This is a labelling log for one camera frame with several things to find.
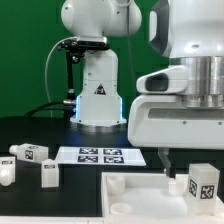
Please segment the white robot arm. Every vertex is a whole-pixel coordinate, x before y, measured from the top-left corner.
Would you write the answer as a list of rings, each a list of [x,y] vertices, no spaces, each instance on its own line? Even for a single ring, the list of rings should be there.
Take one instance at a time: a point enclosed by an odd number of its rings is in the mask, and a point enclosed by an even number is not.
[[[61,18],[72,36],[73,62],[83,60],[83,90],[72,122],[87,129],[127,125],[138,147],[224,150],[224,0],[157,0],[149,42],[167,68],[137,80],[130,115],[117,93],[118,58],[110,36],[138,31],[134,0],[65,0]]]

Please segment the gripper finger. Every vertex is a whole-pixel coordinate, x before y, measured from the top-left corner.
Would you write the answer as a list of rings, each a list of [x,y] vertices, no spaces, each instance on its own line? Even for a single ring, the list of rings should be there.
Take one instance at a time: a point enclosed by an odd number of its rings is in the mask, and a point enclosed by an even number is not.
[[[164,172],[166,176],[169,178],[175,178],[176,177],[175,167],[168,158],[169,149],[164,147],[159,147],[158,156],[164,165]]]

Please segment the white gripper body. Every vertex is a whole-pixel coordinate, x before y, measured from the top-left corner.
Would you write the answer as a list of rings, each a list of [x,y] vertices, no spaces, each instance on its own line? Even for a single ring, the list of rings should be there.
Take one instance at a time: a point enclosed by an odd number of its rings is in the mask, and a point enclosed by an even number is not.
[[[140,95],[130,109],[128,140],[136,147],[224,150],[224,109],[185,108],[176,95]]]

